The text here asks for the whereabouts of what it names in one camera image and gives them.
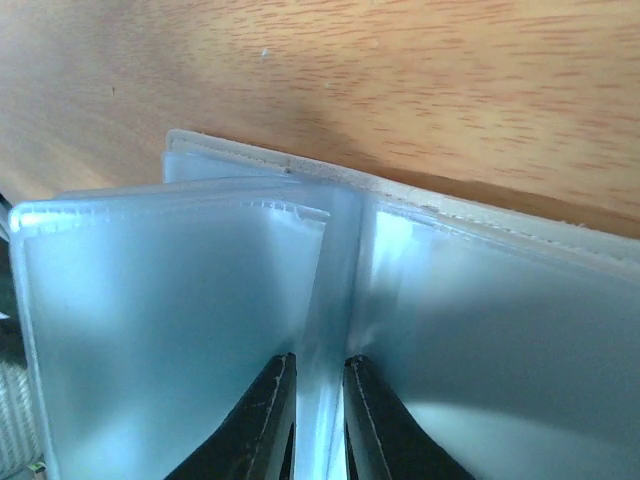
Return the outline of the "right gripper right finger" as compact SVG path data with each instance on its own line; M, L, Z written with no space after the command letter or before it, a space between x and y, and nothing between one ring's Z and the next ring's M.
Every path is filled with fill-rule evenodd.
M419 426L368 357L345 361L343 397L349 479L473 477Z

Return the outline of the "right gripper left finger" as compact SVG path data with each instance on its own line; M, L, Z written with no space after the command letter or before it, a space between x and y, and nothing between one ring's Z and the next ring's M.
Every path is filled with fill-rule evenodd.
M168 478L292 479L296 380L294 354L272 357L219 428Z

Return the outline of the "beige leather card holder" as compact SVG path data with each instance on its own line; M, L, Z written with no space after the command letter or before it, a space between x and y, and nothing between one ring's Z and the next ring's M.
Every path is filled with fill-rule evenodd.
M292 479L349 479L357 355L471 479L639 475L634 239L184 130L4 223L42 446L5 479L169 479L286 353Z

